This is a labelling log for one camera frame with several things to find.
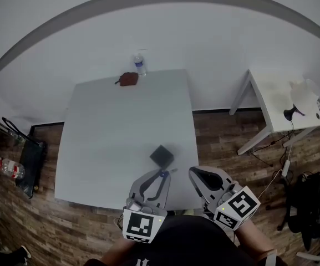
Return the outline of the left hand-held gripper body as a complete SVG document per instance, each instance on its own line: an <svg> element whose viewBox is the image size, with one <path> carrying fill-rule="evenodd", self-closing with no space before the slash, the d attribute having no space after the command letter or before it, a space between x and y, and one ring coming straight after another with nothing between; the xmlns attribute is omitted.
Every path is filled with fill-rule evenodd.
<svg viewBox="0 0 320 266"><path fill-rule="evenodd" d="M135 242L151 243L166 217L166 210L128 198L123 210L123 237Z"/></svg>

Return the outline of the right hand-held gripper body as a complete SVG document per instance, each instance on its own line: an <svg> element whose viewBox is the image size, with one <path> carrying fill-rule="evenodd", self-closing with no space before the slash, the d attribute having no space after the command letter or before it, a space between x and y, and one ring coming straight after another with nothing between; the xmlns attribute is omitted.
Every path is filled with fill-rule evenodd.
<svg viewBox="0 0 320 266"><path fill-rule="evenodd" d="M260 206L252 191L237 181L214 180L205 182L205 187L204 214L221 227L238 229Z"/></svg>

